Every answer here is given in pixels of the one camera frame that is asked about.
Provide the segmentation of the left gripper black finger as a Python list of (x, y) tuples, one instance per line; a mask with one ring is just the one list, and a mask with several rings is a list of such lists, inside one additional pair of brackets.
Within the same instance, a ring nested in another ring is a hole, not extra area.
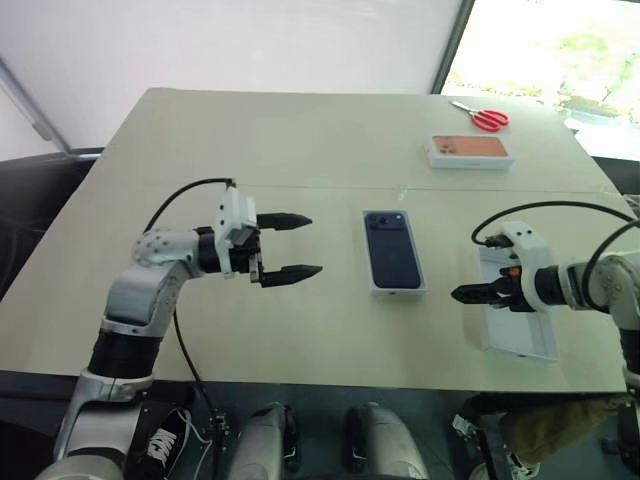
[(259, 284), (263, 288), (272, 288), (299, 283), (313, 277), (323, 270), (322, 266), (313, 265), (289, 265), (281, 267), (278, 271), (259, 273)]
[(286, 212), (261, 213), (257, 215), (256, 219), (259, 231), (294, 230), (312, 223), (312, 220), (304, 215)]

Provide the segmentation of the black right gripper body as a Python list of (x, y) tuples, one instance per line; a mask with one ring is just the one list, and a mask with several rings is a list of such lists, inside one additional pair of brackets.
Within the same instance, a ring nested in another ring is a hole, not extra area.
[(495, 292), (491, 305), (494, 308), (508, 308), (511, 312), (532, 312), (521, 285), (522, 268), (520, 266), (504, 267), (499, 270), (500, 276), (491, 283)]

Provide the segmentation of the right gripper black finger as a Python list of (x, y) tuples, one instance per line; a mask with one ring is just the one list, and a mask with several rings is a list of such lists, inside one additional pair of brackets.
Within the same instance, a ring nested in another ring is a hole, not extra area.
[(503, 298), (496, 293), (453, 291), (451, 296), (454, 300), (466, 305), (503, 306)]
[(494, 283), (465, 284), (456, 287), (452, 296), (499, 296)]

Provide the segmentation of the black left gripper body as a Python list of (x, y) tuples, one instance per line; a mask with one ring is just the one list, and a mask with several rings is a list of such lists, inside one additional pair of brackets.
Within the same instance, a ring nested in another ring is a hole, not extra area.
[(233, 273), (248, 274), (251, 283), (262, 283), (263, 265), (258, 229), (252, 229), (243, 243), (230, 249), (230, 263)]

